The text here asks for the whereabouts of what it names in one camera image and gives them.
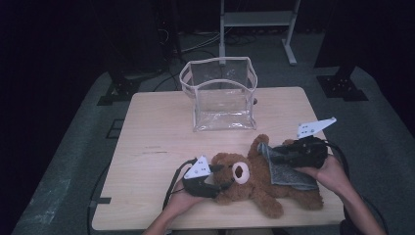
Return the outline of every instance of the human hand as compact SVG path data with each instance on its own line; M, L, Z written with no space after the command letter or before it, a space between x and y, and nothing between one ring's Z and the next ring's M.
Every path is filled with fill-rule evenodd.
M341 163L333 155L329 155L320 168L298 167L296 170L310 175L337 195L352 187Z
M203 201L205 198L195 197L184 190L182 180L179 180L174 186L173 193L164 210L168 210L176 216L186 212L193 205Z

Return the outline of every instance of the teddy bear leg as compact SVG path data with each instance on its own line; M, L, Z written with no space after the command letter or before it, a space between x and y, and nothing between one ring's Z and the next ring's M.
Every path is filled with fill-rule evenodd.
M283 215L283 206L269 194L261 190L254 190L252 194L253 201L268 216L278 218Z
M323 208L323 199L318 190L302 191L293 189L289 196L297 200L307 210L321 210Z

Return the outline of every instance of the teddy bear snout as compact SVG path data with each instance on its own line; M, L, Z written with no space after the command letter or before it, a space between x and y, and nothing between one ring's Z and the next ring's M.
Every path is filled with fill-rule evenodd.
M250 178L250 170L248 165L243 162L237 162L232 165L233 176L235 182L245 184Z

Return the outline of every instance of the teddy bear head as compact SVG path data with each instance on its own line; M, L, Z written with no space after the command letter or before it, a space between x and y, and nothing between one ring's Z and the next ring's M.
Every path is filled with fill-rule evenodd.
M230 201L240 201L247 199L253 190L253 176L251 174L251 163L242 155L219 153L211 160L212 165L223 165L223 168L213 174L213 182L216 185L234 181L232 185L221 192L219 198L228 200L218 203L230 203Z

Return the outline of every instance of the wooden table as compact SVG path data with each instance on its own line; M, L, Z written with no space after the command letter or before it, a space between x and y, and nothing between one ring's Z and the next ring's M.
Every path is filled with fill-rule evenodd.
M146 229L161 212L174 171L187 160L206 155L210 162L219 152L246 155L260 133L270 137L270 146L279 145L297 138L299 123L317 120L299 87L257 88L254 95L257 130L193 132L192 101L182 91L135 94L101 194L111 202L98 205L93 228ZM325 138L322 132L315 136ZM322 211L305 211L294 200L278 199L285 213L276 219L250 200L220 206L207 199L174 220L171 229L339 224L342 202L321 185L320 190Z

